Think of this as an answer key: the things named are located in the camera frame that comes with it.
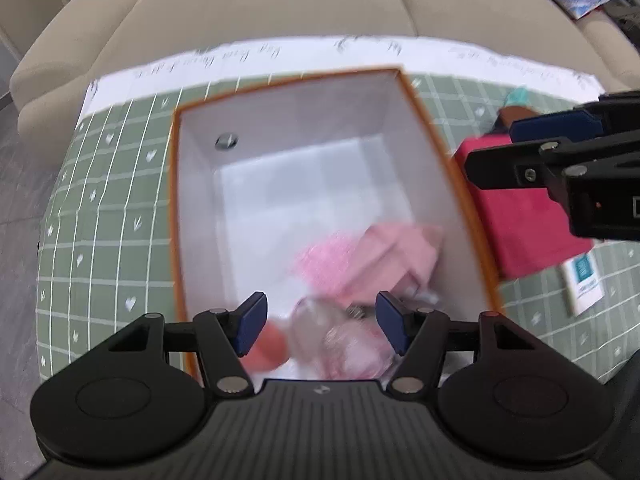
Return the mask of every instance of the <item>pink fabric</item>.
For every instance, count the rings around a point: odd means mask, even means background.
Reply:
[[[372,304],[380,290],[427,288],[442,229],[400,222],[372,225],[351,256],[340,303]]]
[[[294,272],[343,306],[373,304],[380,290],[427,288],[442,244],[437,226],[385,222],[362,237],[333,234],[297,257]]]
[[[333,234],[307,248],[293,272],[317,296],[303,298],[293,311],[291,355],[324,379],[380,377],[394,351],[375,319],[350,319],[345,307],[374,304],[380,290],[427,289],[441,244],[439,227],[387,222],[360,238]]]

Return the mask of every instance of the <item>metal pin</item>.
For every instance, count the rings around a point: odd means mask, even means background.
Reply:
[[[416,394],[424,388],[424,383],[416,377],[399,377],[391,383],[391,387],[401,394]]]
[[[587,167],[581,164],[576,164],[575,166],[564,168],[562,173],[564,173],[564,176],[583,176],[587,173]]]
[[[526,178],[529,182],[535,182],[537,179],[536,170],[533,168],[527,168],[524,170],[524,178]]]
[[[238,376],[228,376],[220,379],[216,383],[216,386],[219,390],[225,392],[226,394],[239,394],[240,392],[244,392],[248,388],[249,383],[245,378]]]
[[[546,152],[546,150],[554,150],[557,147],[558,147],[558,143],[552,140],[551,142],[545,142],[542,146],[540,146],[540,149],[543,152]]]
[[[226,150],[230,150],[238,143],[238,136],[231,132],[227,132],[226,134],[222,134],[216,140],[216,149],[221,152],[226,152]]]

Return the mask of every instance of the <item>blue gripper pad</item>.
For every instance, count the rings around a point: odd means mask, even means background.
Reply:
[[[239,319],[238,332],[235,337],[230,339],[231,346],[236,355],[243,356],[249,352],[255,340],[258,339],[260,331],[267,321],[267,297],[261,292],[256,292],[233,314],[239,316]]]
[[[404,317],[382,294],[376,297],[376,320],[396,353],[404,355],[412,341],[406,332]]]
[[[594,139],[604,134],[602,123],[587,110],[571,110],[514,121],[509,129],[511,142],[567,137],[572,142]]]

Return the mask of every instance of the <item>beige sofa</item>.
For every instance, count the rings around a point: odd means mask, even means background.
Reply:
[[[72,0],[11,79],[18,130],[60,164],[89,82],[177,52],[305,34],[434,36],[640,87],[640,57],[595,12],[572,22],[550,0]]]

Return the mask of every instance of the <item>red bag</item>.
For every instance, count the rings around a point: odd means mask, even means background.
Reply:
[[[465,139],[454,158],[465,173],[469,152],[510,142],[508,135],[499,134]],[[546,189],[481,190],[469,181],[467,186],[498,269],[505,278],[540,272],[593,247],[591,240],[577,238],[569,232],[564,210],[548,197]]]

